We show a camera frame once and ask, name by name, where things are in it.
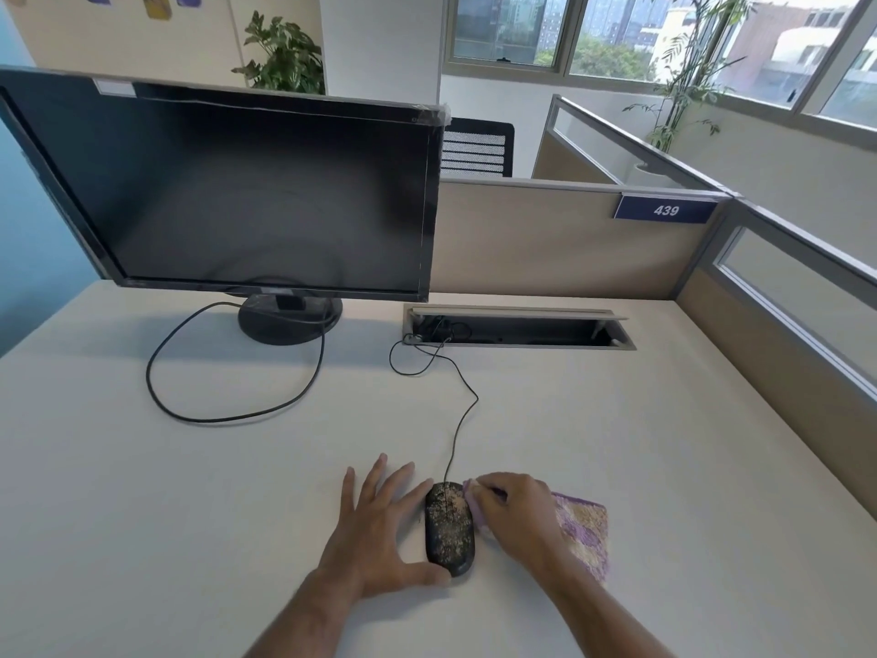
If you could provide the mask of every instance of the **plant pot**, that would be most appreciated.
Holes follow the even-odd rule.
[[[627,172],[624,184],[630,187],[676,187],[679,185],[663,173],[653,173],[647,164],[634,164]]]

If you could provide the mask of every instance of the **finger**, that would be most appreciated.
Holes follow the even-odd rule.
[[[381,453],[378,461],[372,466],[372,470],[368,472],[365,481],[362,483],[362,489],[359,491],[360,503],[371,503],[375,499],[375,491],[378,487],[380,477],[383,475],[384,468],[387,466],[387,455]]]
[[[523,474],[519,473],[488,473],[475,478],[479,485],[484,487],[495,487],[501,489],[506,494],[510,494],[511,490],[518,486]]]
[[[400,519],[409,517],[420,505],[426,495],[430,493],[430,489],[432,488],[433,478],[427,478],[420,485],[411,489],[411,491],[404,497],[396,501],[393,504],[393,507],[396,509],[398,517]]]
[[[354,481],[356,474],[353,467],[347,467],[344,475],[344,482],[341,483],[341,511],[338,515],[340,520],[344,520],[347,515],[354,511]]]
[[[389,475],[387,480],[384,481],[384,484],[380,486],[380,491],[377,493],[375,497],[376,501],[386,505],[390,505],[393,501],[393,497],[396,494],[396,490],[399,489],[404,483],[407,483],[411,478],[411,474],[414,473],[414,463],[408,462],[400,468],[398,471]]]
[[[402,587],[447,586],[451,583],[451,573],[435,563],[404,563],[400,576]]]
[[[491,526],[494,519],[499,517],[506,506],[500,502],[499,497],[490,488],[484,487],[481,484],[472,485],[469,491],[478,502],[478,507],[481,509],[484,519],[487,520],[488,526]]]

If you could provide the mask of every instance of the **monitor bezel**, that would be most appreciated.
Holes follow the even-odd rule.
[[[27,125],[16,108],[14,98],[4,81],[6,74],[58,75],[71,78],[109,81],[130,84],[140,99],[159,101],[190,101],[221,106],[271,109],[280,112],[358,117],[382,122],[418,124],[429,132],[427,166],[421,223],[420,263],[417,291],[375,290],[356,287],[290,286],[275,283],[230,284],[224,281],[193,281],[185,279],[156,279],[127,276],[113,256],[107,251],[100,236],[84,216],[82,207],[72,196],[60,171],[51,163],[41,147],[36,134]],[[299,95],[296,93],[244,88],[204,87],[184,83],[167,83],[155,80],[126,80],[113,76],[72,74],[33,69],[27,67],[0,68],[0,119],[6,123],[11,134],[21,146],[28,163],[49,197],[54,202],[83,251],[89,256],[98,274],[112,279],[122,287],[162,288],[172,290],[196,290],[233,293],[241,296],[273,294],[283,296],[351,298],[364,300],[393,300],[400,302],[426,302],[433,268],[433,243],[439,201],[439,172],[441,166],[441,143],[444,134],[444,109],[439,106],[400,104],[389,101],[364,101],[331,96]]]

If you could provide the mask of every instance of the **blue wall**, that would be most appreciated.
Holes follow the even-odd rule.
[[[0,1],[0,64],[31,57]],[[0,122],[0,355],[97,274]]]

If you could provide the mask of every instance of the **black monitor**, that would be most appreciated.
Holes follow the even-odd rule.
[[[429,296],[439,107],[22,69],[0,69],[0,97],[120,286],[248,296],[242,327],[275,344],[331,328],[340,298]],[[297,332],[260,319],[274,309],[295,310]]]

